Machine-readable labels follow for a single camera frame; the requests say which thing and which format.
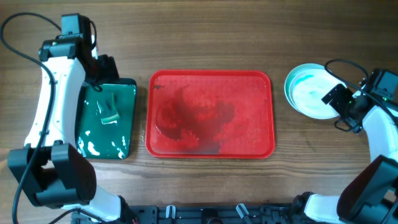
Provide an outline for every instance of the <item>wood grain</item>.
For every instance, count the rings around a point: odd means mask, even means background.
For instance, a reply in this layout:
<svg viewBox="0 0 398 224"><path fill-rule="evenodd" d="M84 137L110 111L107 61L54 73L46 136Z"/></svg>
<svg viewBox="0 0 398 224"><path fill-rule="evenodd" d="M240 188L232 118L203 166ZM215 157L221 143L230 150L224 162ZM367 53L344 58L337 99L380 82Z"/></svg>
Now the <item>wood grain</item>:
<svg viewBox="0 0 398 224"><path fill-rule="evenodd" d="M21 11L60 24L79 12L95 21L99 52L116 59L122 77L137 80L139 99L130 156L92 160L98 183L130 205L288 202L313 191L340 194L369 163L366 134L343 133L332 120L310 119L286 101L283 84L295 66L347 58L398 70L396 1L11 1L0 0L0 21ZM22 17L5 38L36 57L57 30ZM253 69L266 72L274 99L276 149L264 160L156 159L144 146L147 86L166 68ZM341 74L352 82L360 74ZM11 222L17 182L7 168L34 119L40 68L0 45L0 223ZM21 223L47 223L60 210L33 208L21 197Z"/></svg>

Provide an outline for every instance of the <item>wooden table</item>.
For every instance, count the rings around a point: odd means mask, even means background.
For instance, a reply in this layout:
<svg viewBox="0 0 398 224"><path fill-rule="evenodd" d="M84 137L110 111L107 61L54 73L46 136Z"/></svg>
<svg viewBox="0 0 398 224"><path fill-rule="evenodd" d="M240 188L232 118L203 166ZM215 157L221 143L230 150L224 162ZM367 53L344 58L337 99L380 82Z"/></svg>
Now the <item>wooden table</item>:
<svg viewBox="0 0 398 224"><path fill-rule="evenodd" d="M79 12L95 21L99 53L139 85L130 156L92 160L98 183L130 205L289 202L312 191L340 194L369 163L366 134L344 133L332 120L310 119L285 99L287 74L302 63L347 58L371 71L398 70L395 1L110 1L0 0L0 20L38 12L60 24ZM34 17L10 22L5 38L37 57L57 30ZM272 80L276 149L263 160L156 159L144 146L147 86L165 68L251 69ZM357 83L361 74L341 74ZM32 125L40 68L0 45L0 223L11 222L17 182L7 168ZM47 223L60 210L34 208L21 197L21 223Z"/></svg>

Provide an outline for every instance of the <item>green tray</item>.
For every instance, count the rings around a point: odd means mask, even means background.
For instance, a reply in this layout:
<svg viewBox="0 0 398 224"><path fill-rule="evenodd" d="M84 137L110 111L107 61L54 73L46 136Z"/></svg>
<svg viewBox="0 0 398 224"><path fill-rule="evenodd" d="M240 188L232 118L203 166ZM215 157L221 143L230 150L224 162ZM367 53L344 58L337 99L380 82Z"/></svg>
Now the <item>green tray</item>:
<svg viewBox="0 0 398 224"><path fill-rule="evenodd" d="M81 89L76 116L76 146L85 158L125 159L129 155L136 82L122 78L97 92Z"/></svg>

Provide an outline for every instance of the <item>red tray rim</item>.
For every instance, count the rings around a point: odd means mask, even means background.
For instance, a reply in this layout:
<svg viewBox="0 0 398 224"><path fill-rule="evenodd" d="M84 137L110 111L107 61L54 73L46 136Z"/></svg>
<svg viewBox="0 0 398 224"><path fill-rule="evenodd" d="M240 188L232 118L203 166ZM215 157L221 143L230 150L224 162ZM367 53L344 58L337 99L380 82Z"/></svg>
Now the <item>red tray rim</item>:
<svg viewBox="0 0 398 224"><path fill-rule="evenodd" d="M187 75L186 72L190 72L189 75L208 75L214 76L214 72L219 73L219 76L229 75L229 76L242 76L242 72L250 73L250 76L257 76L262 78L266 85L268 85L268 107L269 115L269 140L270 140L270 147L269 150L264 154L233 154L233 155L219 155L219 154L184 154L184 153L176 153L176 154L162 154L155 152L150 146L150 127L152 124L152 95L154 88L154 82L157 77L164 75L164 72L174 72L173 75L178 75L179 73L184 73L183 75ZM269 77L260 70L207 70L207 69L164 69L159 70L153 74L153 76L149 80L149 91L148 91L148 106L147 106L147 123L146 123L146 131L145 131L145 146L148 152L158 158L177 158L177 159L265 159L269 157L275 150L275 124L274 124L274 109L272 104L272 86L271 80Z"/></svg>

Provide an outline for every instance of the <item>stacked plates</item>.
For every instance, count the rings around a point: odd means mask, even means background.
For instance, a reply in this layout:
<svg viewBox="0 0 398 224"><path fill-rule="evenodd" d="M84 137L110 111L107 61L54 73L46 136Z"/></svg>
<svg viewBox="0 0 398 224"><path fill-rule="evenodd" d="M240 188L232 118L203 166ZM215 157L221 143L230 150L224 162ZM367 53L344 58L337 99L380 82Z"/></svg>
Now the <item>stacked plates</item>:
<svg viewBox="0 0 398 224"><path fill-rule="evenodd" d="M287 76L285 95L298 112L315 119L330 119L339 114L324 104L322 98L339 83L342 82L331 76L322 65L306 63L295 67Z"/></svg>

